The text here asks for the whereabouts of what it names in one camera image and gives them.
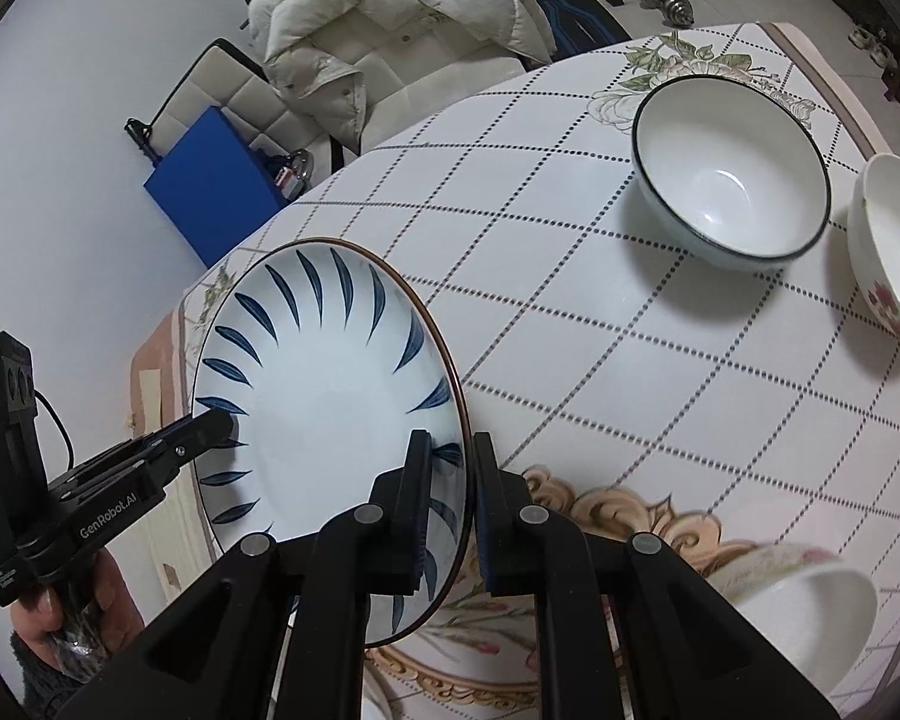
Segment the person's left hand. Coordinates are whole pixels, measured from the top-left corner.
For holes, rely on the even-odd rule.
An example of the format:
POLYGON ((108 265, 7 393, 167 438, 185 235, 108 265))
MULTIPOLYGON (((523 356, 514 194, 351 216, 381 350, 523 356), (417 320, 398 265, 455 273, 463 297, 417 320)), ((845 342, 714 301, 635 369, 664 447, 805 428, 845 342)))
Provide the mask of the person's left hand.
POLYGON ((92 589, 82 610, 66 593, 46 587, 14 601, 11 621, 17 637, 48 667, 87 683, 141 634, 144 622, 109 550, 98 551, 92 573, 79 585, 92 589))

